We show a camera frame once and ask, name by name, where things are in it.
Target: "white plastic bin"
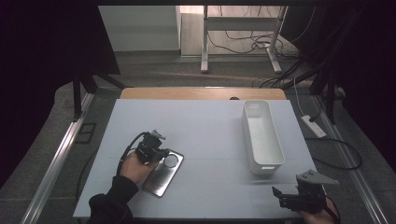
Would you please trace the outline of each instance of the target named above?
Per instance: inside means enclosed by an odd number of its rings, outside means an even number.
[[[284,162],[268,102],[245,101],[242,117],[250,171],[272,175]]]

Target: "power strip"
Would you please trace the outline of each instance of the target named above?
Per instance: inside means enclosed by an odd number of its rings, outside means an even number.
[[[309,121],[310,117],[309,115],[305,115],[301,117],[305,125],[311,130],[312,133],[314,133],[318,138],[326,136],[326,133],[323,132],[323,130],[317,125],[316,122],[314,121]]]

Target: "human hand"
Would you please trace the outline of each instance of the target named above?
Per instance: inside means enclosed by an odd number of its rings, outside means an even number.
[[[327,206],[339,217],[337,209],[329,198],[326,198]],[[311,214],[304,211],[298,212],[304,219],[306,224],[335,224],[335,220],[324,210]]]
[[[143,180],[149,172],[158,165],[158,162],[152,162],[148,165],[144,165],[140,160],[137,158],[137,155],[133,152],[130,153],[126,159],[124,160],[120,175],[123,175],[130,180],[134,181],[134,183],[139,183]]]

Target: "white wall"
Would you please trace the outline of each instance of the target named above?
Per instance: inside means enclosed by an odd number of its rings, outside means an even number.
[[[179,50],[180,7],[99,7],[114,51]]]

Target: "white desk leg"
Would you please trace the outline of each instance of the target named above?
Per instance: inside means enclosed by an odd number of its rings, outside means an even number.
[[[204,6],[204,40],[202,43],[201,51],[201,72],[207,73],[207,63],[208,63],[208,45],[207,45],[207,6]]]
[[[282,26],[283,18],[285,17],[285,12],[286,12],[286,7],[282,7],[279,12],[279,15],[277,16],[276,26],[273,33],[273,37],[271,39],[271,43],[268,46],[268,48],[266,48],[268,57],[270,58],[272,66],[274,67],[275,73],[277,74],[281,73],[282,70],[280,69],[279,62],[277,61],[276,58],[275,45],[276,45],[277,37],[279,36],[280,27]]]

